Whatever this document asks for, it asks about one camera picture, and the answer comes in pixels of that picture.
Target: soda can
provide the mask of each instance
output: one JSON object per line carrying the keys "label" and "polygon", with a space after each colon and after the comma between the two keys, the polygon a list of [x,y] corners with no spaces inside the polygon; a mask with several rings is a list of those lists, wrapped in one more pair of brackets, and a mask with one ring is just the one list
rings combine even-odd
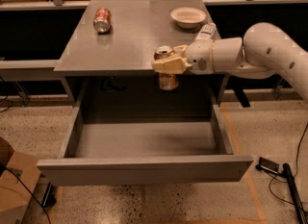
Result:
{"label": "soda can", "polygon": [[107,33],[111,28],[112,14],[106,8],[99,8],[95,13],[93,27],[98,33]]}
{"label": "soda can", "polygon": [[[174,54],[171,46],[160,46],[155,49],[154,60],[165,59]],[[159,73],[161,90],[173,90],[179,86],[176,74]]]}

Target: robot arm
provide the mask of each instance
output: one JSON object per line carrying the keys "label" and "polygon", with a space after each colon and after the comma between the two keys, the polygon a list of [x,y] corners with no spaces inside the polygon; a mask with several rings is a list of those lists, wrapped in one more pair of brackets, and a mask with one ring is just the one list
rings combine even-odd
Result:
{"label": "robot arm", "polygon": [[193,74],[230,73],[247,79],[265,79],[276,73],[308,100],[308,53],[281,29],[258,23],[247,30],[244,40],[214,40],[214,33],[204,30],[205,26],[195,41],[175,57],[183,63],[180,70],[174,71],[172,56],[167,68],[164,60],[153,62],[154,70],[177,74],[186,70]]}

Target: gray tabletop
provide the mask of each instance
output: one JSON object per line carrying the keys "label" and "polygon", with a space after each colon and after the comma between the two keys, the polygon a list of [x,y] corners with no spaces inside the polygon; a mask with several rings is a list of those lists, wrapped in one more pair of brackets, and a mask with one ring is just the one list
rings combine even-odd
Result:
{"label": "gray tabletop", "polygon": [[[93,28],[100,7],[112,14],[107,34]],[[205,23],[212,21],[202,0],[90,1],[55,71],[65,76],[154,73],[151,61],[156,47],[190,44],[202,26],[180,28],[170,17],[180,7],[200,9],[207,14]]]}

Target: drawer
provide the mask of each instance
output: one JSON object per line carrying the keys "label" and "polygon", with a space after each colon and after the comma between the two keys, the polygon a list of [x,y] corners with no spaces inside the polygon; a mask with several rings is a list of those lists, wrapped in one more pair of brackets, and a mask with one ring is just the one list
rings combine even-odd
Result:
{"label": "drawer", "polygon": [[54,186],[239,181],[252,163],[234,155],[212,92],[215,78],[85,80],[57,159],[38,161]]}

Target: cardboard box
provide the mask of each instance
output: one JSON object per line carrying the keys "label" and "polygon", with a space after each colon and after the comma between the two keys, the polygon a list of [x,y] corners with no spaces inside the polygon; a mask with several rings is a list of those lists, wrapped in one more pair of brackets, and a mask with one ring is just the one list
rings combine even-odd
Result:
{"label": "cardboard box", "polygon": [[[1,165],[17,174],[31,192],[34,192],[39,181],[38,160],[37,157],[14,151],[0,137]],[[2,171],[0,176],[0,196],[0,223],[21,223],[32,196],[8,170]]]}

